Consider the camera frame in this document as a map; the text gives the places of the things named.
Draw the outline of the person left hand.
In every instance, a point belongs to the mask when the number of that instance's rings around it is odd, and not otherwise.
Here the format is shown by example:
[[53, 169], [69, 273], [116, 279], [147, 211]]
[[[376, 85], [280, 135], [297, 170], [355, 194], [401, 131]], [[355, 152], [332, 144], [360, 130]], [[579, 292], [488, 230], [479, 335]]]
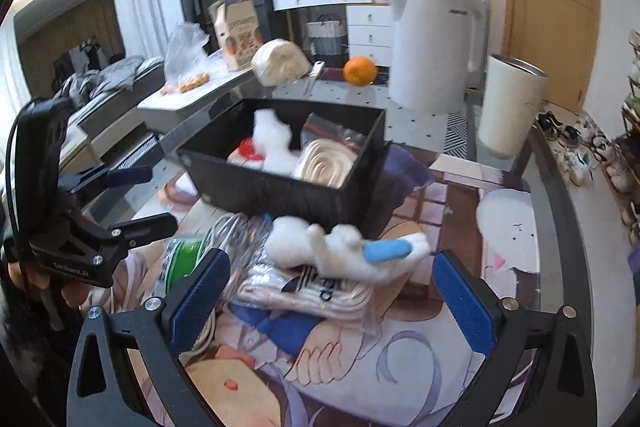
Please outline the person left hand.
[[[27, 291], [27, 287], [36, 288], [38, 291], [45, 291], [50, 285], [50, 274], [34, 262], [10, 262], [8, 264], [9, 276], [12, 283]], [[92, 287], [71, 281], [66, 283], [60, 290], [66, 306], [79, 308], [88, 298]]]

